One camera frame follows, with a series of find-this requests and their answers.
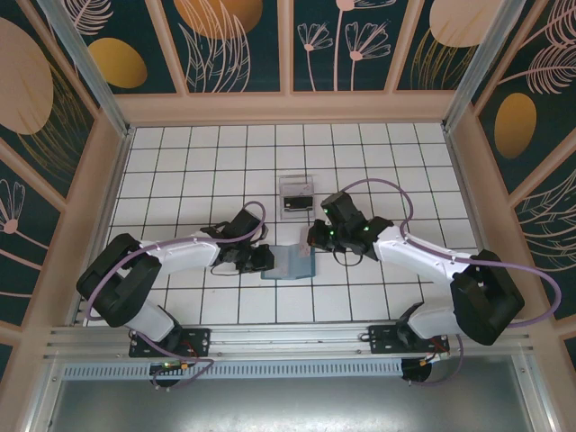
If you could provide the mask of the wall panel oval and fern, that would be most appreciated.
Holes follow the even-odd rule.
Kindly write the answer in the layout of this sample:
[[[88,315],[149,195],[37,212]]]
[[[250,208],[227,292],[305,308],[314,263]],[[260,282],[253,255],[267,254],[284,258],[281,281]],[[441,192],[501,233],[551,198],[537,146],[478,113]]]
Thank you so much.
[[[508,193],[576,131],[576,0],[542,0],[514,31],[478,111]]]

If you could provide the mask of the wall panel pink flowers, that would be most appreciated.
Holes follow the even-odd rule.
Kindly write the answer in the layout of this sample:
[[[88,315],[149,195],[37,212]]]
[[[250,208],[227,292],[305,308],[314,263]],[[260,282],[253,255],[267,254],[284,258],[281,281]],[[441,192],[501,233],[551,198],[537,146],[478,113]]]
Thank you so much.
[[[292,91],[391,92],[426,0],[291,0]]]

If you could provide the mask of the small clear plastic box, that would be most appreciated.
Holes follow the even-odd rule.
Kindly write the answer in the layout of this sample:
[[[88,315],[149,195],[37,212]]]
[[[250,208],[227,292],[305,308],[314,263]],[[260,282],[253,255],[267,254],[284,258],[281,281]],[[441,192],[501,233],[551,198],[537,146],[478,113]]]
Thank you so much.
[[[310,183],[313,183],[312,178],[309,175],[285,175],[285,176],[280,176],[280,178],[282,177],[307,177],[307,180]],[[283,196],[280,195],[280,191],[279,191],[279,197],[280,197],[280,217],[282,220],[290,220],[290,219],[294,219],[294,220],[307,220],[310,216],[313,215],[314,213],[314,195],[313,195],[313,208],[310,209],[309,211],[284,211],[284,206],[283,206]]]

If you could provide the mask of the wall panel single flower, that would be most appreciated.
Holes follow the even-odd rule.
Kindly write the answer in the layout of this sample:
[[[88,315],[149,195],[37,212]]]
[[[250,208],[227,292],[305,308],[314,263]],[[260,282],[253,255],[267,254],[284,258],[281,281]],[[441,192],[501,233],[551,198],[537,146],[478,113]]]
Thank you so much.
[[[0,321],[20,327],[60,211],[0,159]]]

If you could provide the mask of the aluminium table edge rail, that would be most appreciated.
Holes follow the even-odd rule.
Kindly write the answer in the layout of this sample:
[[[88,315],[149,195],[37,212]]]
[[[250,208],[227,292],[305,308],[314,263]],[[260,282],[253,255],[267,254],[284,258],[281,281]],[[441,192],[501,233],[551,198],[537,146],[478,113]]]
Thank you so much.
[[[494,220],[490,216],[490,204],[493,200],[499,202],[499,190],[488,157],[482,150],[469,149],[466,143],[462,147],[458,136],[446,133],[445,138],[477,246],[501,256],[498,242],[493,238]]]
[[[71,282],[72,297],[66,324],[76,324],[82,302],[77,292],[77,280],[87,269],[100,248],[108,230],[118,192],[122,163],[126,160],[126,144],[130,137],[104,123],[96,124],[91,132],[72,187],[75,211],[74,233],[76,252]]]

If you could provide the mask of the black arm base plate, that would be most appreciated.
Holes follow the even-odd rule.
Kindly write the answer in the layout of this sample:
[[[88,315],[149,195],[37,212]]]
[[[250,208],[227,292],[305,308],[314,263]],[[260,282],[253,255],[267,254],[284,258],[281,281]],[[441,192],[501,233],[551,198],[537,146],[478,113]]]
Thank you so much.
[[[372,354],[431,355],[449,353],[449,342],[441,337],[425,339],[409,327],[396,324],[373,325],[367,330]]]
[[[167,355],[154,348],[134,330],[129,332],[129,337],[128,355],[130,358],[167,357]],[[156,346],[171,354],[186,357],[207,357],[210,344],[211,331],[208,328],[173,329],[160,342],[155,342]]]

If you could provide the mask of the black card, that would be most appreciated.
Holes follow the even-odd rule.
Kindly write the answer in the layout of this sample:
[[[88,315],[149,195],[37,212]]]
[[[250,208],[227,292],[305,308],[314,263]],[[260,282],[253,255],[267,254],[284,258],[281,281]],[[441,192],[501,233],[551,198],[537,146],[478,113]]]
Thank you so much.
[[[306,212],[312,208],[312,195],[295,195],[283,197],[283,210],[285,212]]]

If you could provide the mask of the wall panel pale circle stems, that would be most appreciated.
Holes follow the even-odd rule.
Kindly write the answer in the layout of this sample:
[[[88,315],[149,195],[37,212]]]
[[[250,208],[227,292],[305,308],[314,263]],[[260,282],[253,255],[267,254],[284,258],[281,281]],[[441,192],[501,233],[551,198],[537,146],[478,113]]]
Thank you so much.
[[[502,0],[424,0],[397,88],[455,90]]]

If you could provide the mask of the wall panel large pale oval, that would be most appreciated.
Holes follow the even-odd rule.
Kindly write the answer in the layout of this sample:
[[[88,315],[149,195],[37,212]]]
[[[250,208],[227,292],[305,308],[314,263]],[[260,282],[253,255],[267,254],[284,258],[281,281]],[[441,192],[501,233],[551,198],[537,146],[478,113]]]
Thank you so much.
[[[0,0],[0,161],[66,200],[95,117],[17,0]]]

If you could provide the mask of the grey metal sheet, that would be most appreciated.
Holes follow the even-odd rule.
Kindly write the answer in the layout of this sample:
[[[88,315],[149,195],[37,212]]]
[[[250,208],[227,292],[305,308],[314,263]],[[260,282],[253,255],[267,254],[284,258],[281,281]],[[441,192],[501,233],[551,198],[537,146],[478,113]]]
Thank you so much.
[[[435,387],[393,376],[143,380],[49,374],[30,432],[561,432],[525,356],[436,365]]]

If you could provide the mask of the wall panel small yellow oval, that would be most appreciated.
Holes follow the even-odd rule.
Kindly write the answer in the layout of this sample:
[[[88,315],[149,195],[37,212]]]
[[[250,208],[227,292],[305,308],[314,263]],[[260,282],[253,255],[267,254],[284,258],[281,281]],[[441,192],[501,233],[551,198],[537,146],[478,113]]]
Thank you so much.
[[[145,0],[62,3],[115,95],[176,92]]]

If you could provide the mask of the wall panel orange circle leaves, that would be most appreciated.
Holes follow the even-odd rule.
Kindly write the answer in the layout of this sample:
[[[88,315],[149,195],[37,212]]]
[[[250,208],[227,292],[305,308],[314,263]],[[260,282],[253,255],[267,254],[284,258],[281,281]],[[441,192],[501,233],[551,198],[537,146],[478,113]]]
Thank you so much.
[[[281,90],[277,0],[161,0],[190,94]]]

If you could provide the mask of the aluminium frame post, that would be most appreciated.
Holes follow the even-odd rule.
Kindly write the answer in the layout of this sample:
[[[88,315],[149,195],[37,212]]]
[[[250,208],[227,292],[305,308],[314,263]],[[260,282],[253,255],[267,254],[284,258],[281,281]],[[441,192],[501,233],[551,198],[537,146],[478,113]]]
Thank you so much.
[[[473,95],[521,15],[525,2],[526,0],[503,0],[500,5],[446,111],[443,119],[443,132],[446,135],[454,131],[464,115]]]
[[[126,122],[114,95],[95,64],[88,47],[74,28],[65,6],[59,0],[37,0],[48,21],[53,25],[68,54],[75,61],[79,72],[100,104],[114,129],[122,138],[128,135]]]

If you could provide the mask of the wall panel pink leaves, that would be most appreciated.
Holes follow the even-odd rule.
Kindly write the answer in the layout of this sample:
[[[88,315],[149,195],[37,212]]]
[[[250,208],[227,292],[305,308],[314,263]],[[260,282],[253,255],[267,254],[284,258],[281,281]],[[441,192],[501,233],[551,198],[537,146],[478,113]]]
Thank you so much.
[[[576,168],[559,168],[515,208],[534,264],[560,286],[557,320],[576,315]]]

